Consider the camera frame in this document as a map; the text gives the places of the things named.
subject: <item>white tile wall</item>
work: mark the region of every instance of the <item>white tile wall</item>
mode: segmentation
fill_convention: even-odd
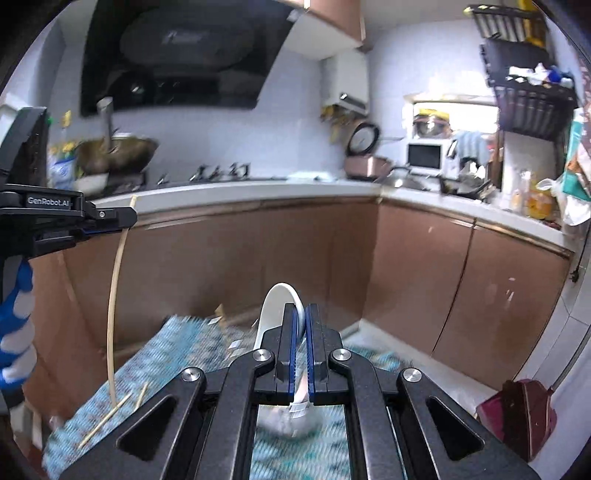
[[[72,138],[100,135],[97,117],[79,116],[83,44],[64,52],[51,95],[56,118],[72,110]],[[330,126],[320,121],[320,63],[282,49],[254,110],[198,106],[154,107],[116,112],[120,131],[156,138],[160,146],[150,162],[150,181],[168,173],[187,180],[200,164],[251,163],[253,176],[284,176],[296,170],[337,172],[344,157],[331,145]],[[59,126],[50,139],[59,138]]]
[[[556,343],[560,333],[563,331],[564,325],[566,324],[568,318],[569,313],[566,310],[564,301],[562,298],[559,298],[558,302],[556,303],[554,313],[550,317],[550,321],[548,321],[548,325],[546,326],[544,333],[540,337],[540,340],[536,344],[534,350],[531,352],[527,362],[517,375],[517,380],[524,378],[534,378],[534,375],[546,357],[548,357],[550,350]]]
[[[578,321],[591,325],[591,275],[585,275],[579,283],[579,292],[570,314]]]
[[[61,28],[53,21],[29,47],[1,92],[0,99],[9,92],[28,105],[47,106],[64,49]]]
[[[534,379],[550,388],[572,359],[587,332],[587,328],[588,326],[584,323],[569,317],[550,353],[534,375]]]
[[[369,79],[371,117],[384,136],[405,135],[404,95],[492,96],[480,59],[481,42],[472,19],[401,25],[383,32],[369,53]],[[378,152],[404,163],[406,143],[383,143]]]

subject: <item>white countertop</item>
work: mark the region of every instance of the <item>white countertop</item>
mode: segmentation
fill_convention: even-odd
[[[470,216],[485,222],[497,223],[562,248],[576,251],[577,242],[572,237],[550,228],[541,222],[500,210],[482,202],[459,197],[444,196],[432,192],[420,192],[405,188],[381,187],[373,183],[339,180],[333,183],[316,181],[241,181],[209,183],[171,187],[138,192],[135,210],[139,213],[163,212],[202,205],[251,202],[312,197],[377,197],[400,200],[422,206],[436,207],[449,212]],[[128,206],[131,194],[95,200],[101,208]]]

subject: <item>kitchen cabinet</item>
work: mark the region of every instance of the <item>kitchen cabinet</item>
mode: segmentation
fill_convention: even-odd
[[[501,389],[544,331],[568,269],[567,258],[477,226],[433,357]]]
[[[285,39],[288,50],[323,60],[363,44],[365,27],[359,0],[311,0],[309,6],[302,7],[306,10],[300,12]]]
[[[363,316],[376,238],[378,206],[343,205],[332,242],[325,321],[342,330]]]
[[[106,362],[92,338],[66,270],[63,253],[34,258],[34,345],[64,397],[80,405],[106,378]]]
[[[326,316],[330,249],[340,206],[295,207],[263,212],[264,291],[285,282],[304,305],[318,303]]]
[[[310,11],[351,38],[365,39],[361,0],[310,0]]]
[[[228,314],[262,303],[262,212],[148,225],[130,230],[116,305],[115,342],[146,341],[164,319]],[[106,318],[118,235],[66,251],[68,269],[96,342],[105,345]]]
[[[471,223],[382,204],[364,318],[431,353],[468,252]]]

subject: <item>kitchen utensil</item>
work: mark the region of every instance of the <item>kitchen utensil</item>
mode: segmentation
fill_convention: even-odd
[[[378,143],[379,127],[365,120],[355,120],[344,127],[343,141],[347,156],[368,155]]]
[[[354,155],[345,159],[345,173],[350,179],[373,181],[392,170],[393,163],[377,155]]]
[[[452,133],[449,113],[420,109],[413,120],[414,134],[420,138],[448,138]]]
[[[76,148],[77,165],[86,175],[100,173],[139,173],[150,162],[158,142],[134,134],[113,135],[113,100],[97,104],[103,138],[86,140]]]
[[[107,180],[109,180],[108,173],[86,175],[74,182],[74,190],[82,192],[86,196],[96,195],[105,189]]]

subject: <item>pot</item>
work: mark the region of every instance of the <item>pot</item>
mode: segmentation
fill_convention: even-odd
[[[392,161],[377,155],[357,155],[345,159],[345,173],[352,180],[374,181],[387,176],[393,166]]]
[[[76,163],[85,175],[139,173],[152,160],[158,142],[132,134],[113,134],[113,99],[96,104],[102,138],[86,140],[76,147]]]

